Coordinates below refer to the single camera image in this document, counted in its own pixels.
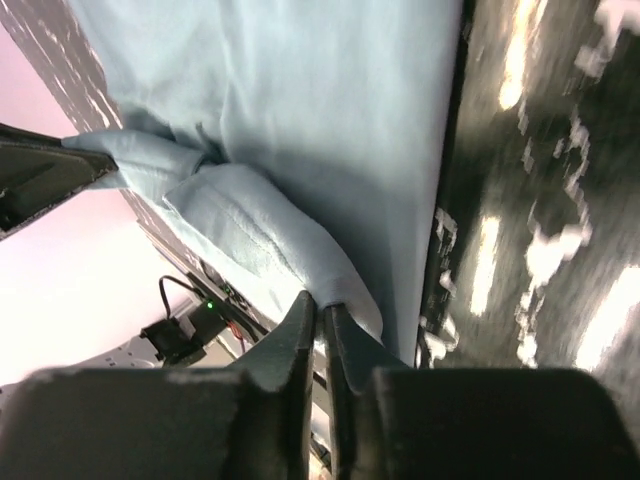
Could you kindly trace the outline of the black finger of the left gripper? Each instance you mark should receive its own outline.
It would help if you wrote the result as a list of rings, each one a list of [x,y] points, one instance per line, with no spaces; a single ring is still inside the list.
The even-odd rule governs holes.
[[[1,126],[1,238],[6,239],[118,170],[103,153]]]

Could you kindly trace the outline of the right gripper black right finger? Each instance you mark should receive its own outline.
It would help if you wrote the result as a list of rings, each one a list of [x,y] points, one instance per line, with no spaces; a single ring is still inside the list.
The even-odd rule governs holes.
[[[323,310],[335,479],[385,479],[385,435],[374,371],[407,367],[361,328],[343,305]]]

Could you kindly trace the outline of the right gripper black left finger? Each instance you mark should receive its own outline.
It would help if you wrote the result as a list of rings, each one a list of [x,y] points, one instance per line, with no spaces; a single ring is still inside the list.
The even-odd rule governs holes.
[[[236,362],[247,382],[234,421],[236,479],[306,479],[316,305],[298,294],[284,320]]]

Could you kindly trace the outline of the blue-grey t-shirt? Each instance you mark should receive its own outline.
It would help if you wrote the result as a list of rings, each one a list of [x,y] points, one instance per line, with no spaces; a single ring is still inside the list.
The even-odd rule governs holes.
[[[405,363],[460,32],[458,1],[74,1],[118,169],[256,308],[346,306]]]

